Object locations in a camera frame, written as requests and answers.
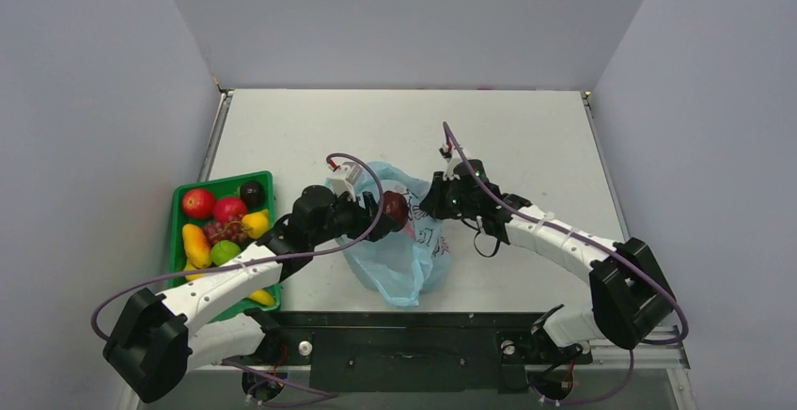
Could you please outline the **dark red apple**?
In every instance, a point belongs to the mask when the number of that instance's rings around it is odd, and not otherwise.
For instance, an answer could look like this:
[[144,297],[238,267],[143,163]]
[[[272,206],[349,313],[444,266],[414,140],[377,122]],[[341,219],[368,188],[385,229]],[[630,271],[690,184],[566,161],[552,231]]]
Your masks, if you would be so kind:
[[385,191],[382,197],[383,212],[404,226],[409,220],[409,205],[404,195]]

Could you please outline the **light blue plastic bag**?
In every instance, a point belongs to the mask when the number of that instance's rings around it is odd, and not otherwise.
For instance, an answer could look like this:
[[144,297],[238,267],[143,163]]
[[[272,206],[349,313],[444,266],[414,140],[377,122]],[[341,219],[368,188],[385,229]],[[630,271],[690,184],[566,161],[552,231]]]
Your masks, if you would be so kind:
[[[360,282],[393,307],[418,306],[419,295],[440,288],[450,269],[451,254],[443,223],[420,210],[420,202],[429,189],[430,182],[414,178],[388,163],[369,163],[363,167],[355,191],[357,197],[369,191],[380,201],[377,218],[356,238],[335,238],[337,244],[345,247],[342,253]],[[374,242],[373,229],[384,213],[385,191],[404,195],[409,205],[409,220],[402,231]]]

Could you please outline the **red grape bunch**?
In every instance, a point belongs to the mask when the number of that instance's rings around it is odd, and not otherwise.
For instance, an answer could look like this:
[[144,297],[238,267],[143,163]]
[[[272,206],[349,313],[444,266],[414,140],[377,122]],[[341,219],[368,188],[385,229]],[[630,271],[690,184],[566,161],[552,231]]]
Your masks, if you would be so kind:
[[242,229],[242,220],[240,217],[231,218],[226,223],[213,220],[208,222],[202,228],[205,237],[214,246],[222,241],[231,241],[237,245],[245,245],[249,242],[249,236]]

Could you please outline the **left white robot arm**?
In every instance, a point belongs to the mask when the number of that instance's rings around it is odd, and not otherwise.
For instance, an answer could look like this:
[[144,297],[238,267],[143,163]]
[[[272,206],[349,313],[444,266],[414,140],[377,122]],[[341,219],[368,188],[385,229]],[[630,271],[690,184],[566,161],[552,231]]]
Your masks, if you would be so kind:
[[304,189],[291,213],[237,257],[176,288],[148,287],[125,303],[102,351],[137,397],[160,400],[197,367],[249,355],[268,363],[279,354],[280,337],[261,310],[216,322],[220,313],[251,292],[295,274],[316,257],[316,247],[346,237],[359,244],[403,230],[409,206],[393,191],[355,197],[322,185]]

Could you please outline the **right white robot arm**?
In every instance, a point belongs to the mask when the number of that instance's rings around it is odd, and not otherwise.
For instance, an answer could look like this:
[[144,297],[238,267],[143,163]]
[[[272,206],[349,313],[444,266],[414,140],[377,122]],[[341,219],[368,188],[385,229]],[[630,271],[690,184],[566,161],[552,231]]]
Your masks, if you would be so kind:
[[553,360],[573,344],[607,339],[632,350],[673,310],[672,291],[649,246],[595,237],[556,220],[530,200],[501,192],[479,160],[434,173],[421,212],[471,220],[498,242],[527,249],[584,281],[585,307],[554,307],[533,325],[532,352]]

